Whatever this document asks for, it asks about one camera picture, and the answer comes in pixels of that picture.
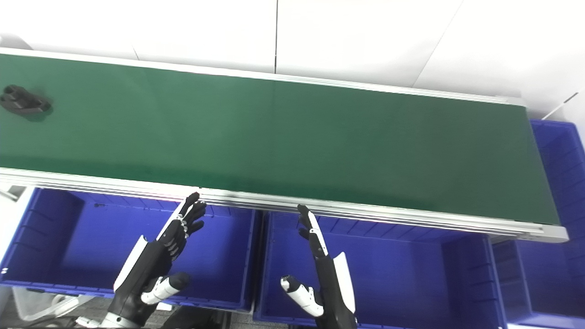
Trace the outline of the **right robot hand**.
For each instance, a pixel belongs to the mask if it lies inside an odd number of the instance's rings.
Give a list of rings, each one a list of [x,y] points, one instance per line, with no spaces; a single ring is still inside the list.
[[[356,329],[356,301],[345,252],[332,257],[314,213],[298,204],[298,233],[308,241],[320,290],[305,285],[292,275],[281,277],[280,285],[286,295],[310,316],[319,329]]]

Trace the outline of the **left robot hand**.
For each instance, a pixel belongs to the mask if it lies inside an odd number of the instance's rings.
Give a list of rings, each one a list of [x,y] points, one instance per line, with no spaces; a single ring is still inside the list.
[[[188,273],[170,270],[188,238],[202,229],[206,206],[199,192],[193,192],[173,211],[156,239],[139,237],[115,280],[114,298],[101,327],[144,327],[159,303],[189,285]]]

